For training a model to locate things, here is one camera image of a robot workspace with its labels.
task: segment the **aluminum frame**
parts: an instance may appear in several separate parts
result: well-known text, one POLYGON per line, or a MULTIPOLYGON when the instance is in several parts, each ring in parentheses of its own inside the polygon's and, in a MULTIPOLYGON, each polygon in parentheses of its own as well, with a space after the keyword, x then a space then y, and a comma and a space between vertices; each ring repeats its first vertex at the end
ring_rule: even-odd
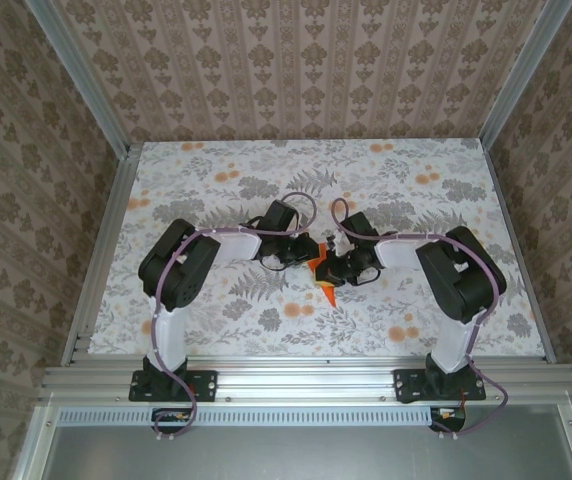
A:
POLYGON ((66 67, 115 155, 120 161, 124 160, 128 152, 128 132, 115 114, 110 97, 94 78, 92 65, 88 64, 81 53, 83 48, 76 44, 54 2, 27 0, 26 3, 66 67))
POLYGON ((142 148, 143 145, 141 144, 131 146, 128 156, 117 166, 113 187, 106 203, 104 218, 99 227, 93 255, 90 259, 88 272, 86 273, 75 315, 73 316, 71 330, 62 354, 62 365, 70 363, 78 335, 81 332, 92 331, 97 321, 106 279, 115 255, 115 248, 117 247, 119 231, 126 214, 130 191, 137 176, 137 166, 139 165, 142 148))
MULTIPOLYGON (((155 407, 61 407, 57 426, 154 426, 155 407)), ((196 427, 428 427, 429 407, 238 407, 208 404, 197 410, 196 427)), ((159 422, 160 426, 177 426, 159 422)))
POLYGON ((497 140, 571 7, 572 0, 555 0, 544 5, 479 132, 485 149, 490 150, 497 140))
MULTIPOLYGON (((103 407, 120 412, 139 407, 185 407, 186 403, 131 403, 131 374, 139 368, 135 355, 81 354, 70 367, 48 369, 39 406, 33 415, 18 463, 16 480, 38 479, 44 472, 57 427, 65 407, 103 407)), ((191 369, 217 369, 218 398, 201 409, 239 407, 257 411, 270 407, 380 407, 400 406, 394 397, 392 370, 421 367, 414 357, 288 358, 288 357, 195 357, 191 369)), ((564 424, 572 453, 572 366, 550 364, 541 358, 481 357, 477 365, 508 391, 510 404, 555 405, 564 424)), ((492 387, 488 398, 471 405, 496 405, 501 397, 492 387)), ((448 402, 416 402, 413 406, 448 405, 448 402)))
POLYGON ((513 221, 511 220, 510 214, 508 212, 506 198, 504 198, 504 193, 502 192, 501 186, 499 185, 499 179, 497 178, 497 172, 495 172, 493 161, 490 158, 490 153, 488 153, 488 149, 483 145, 482 148, 484 149, 484 156, 486 157, 486 164, 488 165, 488 170, 490 171, 490 177, 493 180, 493 187, 495 188, 495 193, 499 200, 499 206, 502 209, 502 216, 504 217, 504 222, 506 223, 506 229, 508 230, 510 241, 513 244, 515 258, 517 259, 517 265, 519 265, 519 270, 521 271, 522 278, 524 279, 524 287, 526 288, 528 301, 530 302, 530 306, 533 309, 533 314, 535 315, 535 324, 537 325, 539 338, 542 340, 544 354, 546 355, 546 359, 549 362, 556 363, 557 357, 555 356, 555 350, 553 349, 553 344, 550 341, 550 337, 548 336, 548 330, 546 329, 544 317, 542 316, 542 311, 539 308, 539 303, 537 302, 537 296, 535 295, 533 282, 530 279, 528 268, 526 268, 526 261, 524 260, 524 255, 522 255, 522 249, 519 246, 519 241, 517 240, 517 234, 515 233, 515 228, 513 227, 513 221))

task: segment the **wallpaper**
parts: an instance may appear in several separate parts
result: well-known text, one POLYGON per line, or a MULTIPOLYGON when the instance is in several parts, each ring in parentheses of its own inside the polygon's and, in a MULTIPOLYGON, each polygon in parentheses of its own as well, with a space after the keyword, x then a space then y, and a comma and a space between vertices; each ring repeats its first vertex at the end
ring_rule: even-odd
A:
POLYGON ((132 142, 477 137, 544 0, 56 0, 132 142))
POLYGON ((0 478, 59 364, 115 166, 35 18, 0 0, 0 478))
POLYGON ((491 153, 556 352, 572 362, 572 9, 491 153))

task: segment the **perforated metal strip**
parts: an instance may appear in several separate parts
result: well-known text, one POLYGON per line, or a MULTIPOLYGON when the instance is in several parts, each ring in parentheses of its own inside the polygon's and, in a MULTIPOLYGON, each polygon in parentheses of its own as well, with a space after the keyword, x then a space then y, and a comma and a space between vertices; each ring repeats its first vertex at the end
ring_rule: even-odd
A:
MULTIPOLYGON (((150 407, 65 407, 58 427, 151 426, 150 407)), ((429 407, 203 407, 198 426, 422 426, 430 425, 429 407)), ((160 425, 171 425, 162 422, 160 425)))

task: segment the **orange object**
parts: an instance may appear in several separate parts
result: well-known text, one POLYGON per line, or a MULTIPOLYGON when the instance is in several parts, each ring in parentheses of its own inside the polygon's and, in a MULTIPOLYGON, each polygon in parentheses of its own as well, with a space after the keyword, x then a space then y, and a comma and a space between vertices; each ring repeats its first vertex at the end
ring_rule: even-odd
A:
MULTIPOLYGON (((309 260, 308 261, 308 267, 310 268, 311 272, 313 272, 313 276, 315 275, 315 269, 317 268, 317 265, 322 263, 323 260, 326 260, 326 244, 320 243, 319 244, 319 258, 316 258, 315 260, 309 260)), ((322 291, 324 292, 324 295, 326 295, 326 298, 328 299, 330 304, 333 306, 333 308, 336 308, 337 303, 335 302, 335 287, 326 283, 326 282, 315 282, 315 283, 317 283, 317 285, 322 287, 322 291)))

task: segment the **floral tablecloth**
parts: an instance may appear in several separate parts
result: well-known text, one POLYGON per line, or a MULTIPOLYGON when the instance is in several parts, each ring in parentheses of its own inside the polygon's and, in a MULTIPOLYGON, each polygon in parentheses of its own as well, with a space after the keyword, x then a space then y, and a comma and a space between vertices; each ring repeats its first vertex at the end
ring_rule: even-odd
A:
MULTIPOLYGON (((137 268, 170 222, 236 225, 293 190, 316 199, 320 211, 310 232, 320 241, 334 230, 329 207, 338 196, 380 232, 467 225, 508 282, 475 352, 543 355, 477 139, 145 144, 89 351, 146 351, 150 312, 137 268)), ((305 199, 293 204, 310 215, 305 199)), ((258 262, 217 264, 189 307, 188 352, 424 355, 445 320, 421 271, 387 269, 375 283, 338 288, 336 297, 332 308, 306 265, 272 272, 258 262)))

